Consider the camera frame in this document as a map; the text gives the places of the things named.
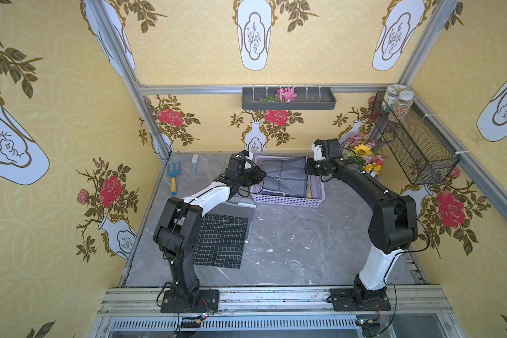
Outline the grey checked pillowcase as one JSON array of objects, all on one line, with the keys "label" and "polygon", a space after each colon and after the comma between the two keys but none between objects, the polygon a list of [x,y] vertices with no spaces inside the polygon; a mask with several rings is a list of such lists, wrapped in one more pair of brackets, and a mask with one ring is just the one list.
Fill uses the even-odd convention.
[{"label": "grey checked pillowcase", "polygon": [[293,159],[266,159],[261,169],[266,173],[262,194],[279,197],[306,198],[308,175],[306,157]]}]

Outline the purple plastic basket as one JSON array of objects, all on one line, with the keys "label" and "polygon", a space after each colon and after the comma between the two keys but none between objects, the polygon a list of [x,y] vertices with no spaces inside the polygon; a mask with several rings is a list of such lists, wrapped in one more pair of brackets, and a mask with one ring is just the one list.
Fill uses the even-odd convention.
[{"label": "purple plastic basket", "polygon": [[[282,156],[257,156],[255,158],[256,165],[262,165],[262,162],[266,159],[293,159],[291,157]],[[279,197],[262,194],[262,183],[257,184],[250,188],[253,200],[257,204],[275,204],[282,206],[299,206],[308,208],[318,208],[323,201],[325,201],[325,187],[324,183],[318,176],[308,175],[308,186],[312,189],[312,199],[298,198],[298,197]]]}]

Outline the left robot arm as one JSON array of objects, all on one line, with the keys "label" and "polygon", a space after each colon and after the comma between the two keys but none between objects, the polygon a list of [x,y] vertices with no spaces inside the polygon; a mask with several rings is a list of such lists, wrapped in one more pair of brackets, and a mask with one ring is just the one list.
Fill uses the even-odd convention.
[{"label": "left robot arm", "polygon": [[194,270],[194,249],[199,242],[201,219],[240,191],[262,183],[264,177],[266,173],[253,162],[252,154],[243,150],[230,157],[225,172],[208,187],[184,199],[167,200],[153,235],[172,276],[172,281],[156,297],[162,313],[218,310],[219,291],[203,290]]}]

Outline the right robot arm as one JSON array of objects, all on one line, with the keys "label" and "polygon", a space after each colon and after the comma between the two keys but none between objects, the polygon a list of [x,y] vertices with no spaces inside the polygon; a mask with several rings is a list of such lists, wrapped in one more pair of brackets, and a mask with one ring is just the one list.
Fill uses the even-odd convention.
[{"label": "right robot arm", "polygon": [[405,250],[418,239],[416,203],[387,189],[360,164],[342,155],[337,139],[316,140],[305,172],[329,176],[351,187],[373,212],[368,236],[372,243],[365,266],[351,289],[331,289],[327,302],[335,311],[390,311],[387,278]]}]

